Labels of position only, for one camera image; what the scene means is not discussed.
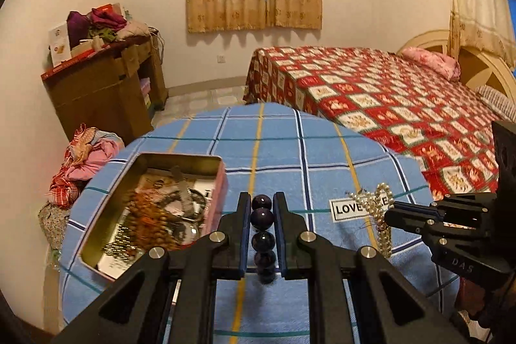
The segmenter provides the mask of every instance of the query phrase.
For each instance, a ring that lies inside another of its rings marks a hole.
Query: paper card
[[[72,58],[66,22],[48,32],[48,43],[50,45],[50,55],[54,66],[58,66],[61,62]]]
[[[383,210],[387,210],[389,199],[385,193],[380,195],[383,202]],[[367,216],[367,211],[357,204],[353,199],[331,199],[331,219],[334,223],[345,222],[346,220],[359,219]]]

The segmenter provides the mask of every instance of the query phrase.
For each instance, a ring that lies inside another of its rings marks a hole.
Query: bead strand
[[[366,192],[365,194],[350,193],[349,197],[355,200],[358,205],[373,217],[378,234],[378,251],[385,258],[390,258],[392,255],[391,227],[385,223],[383,217],[382,192],[387,196],[387,208],[392,209],[394,207],[394,195],[391,187],[385,182],[378,184],[374,194],[371,194],[371,192]]]

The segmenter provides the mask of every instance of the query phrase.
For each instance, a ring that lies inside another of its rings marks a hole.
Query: pink cloth
[[[64,177],[70,180],[90,180],[107,161],[115,157],[120,147],[121,145],[113,139],[101,138],[94,144],[86,160],[68,168]]]
[[[460,65],[453,57],[420,49],[419,47],[407,47],[403,49],[402,56],[419,65],[429,67],[447,81],[457,82],[460,78]]]
[[[127,21],[122,15],[114,12],[100,11],[95,8],[88,14],[91,24],[96,28],[110,28],[117,32],[125,27]]]

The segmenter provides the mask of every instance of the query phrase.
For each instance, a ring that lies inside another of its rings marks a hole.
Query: love label
[[[385,193],[380,195],[383,210],[387,210],[389,199]],[[358,219],[367,216],[367,211],[353,199],[330,200],[331,218],[334,223],[344,222],[350,219]]]

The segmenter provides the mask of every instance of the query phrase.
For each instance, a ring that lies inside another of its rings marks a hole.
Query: red quilt
[[[496,191],[491,122],[499,118],[466,86],[400,56],[365,48],[257,49],[244,101],[288,105],[414,156],[435,200]]]

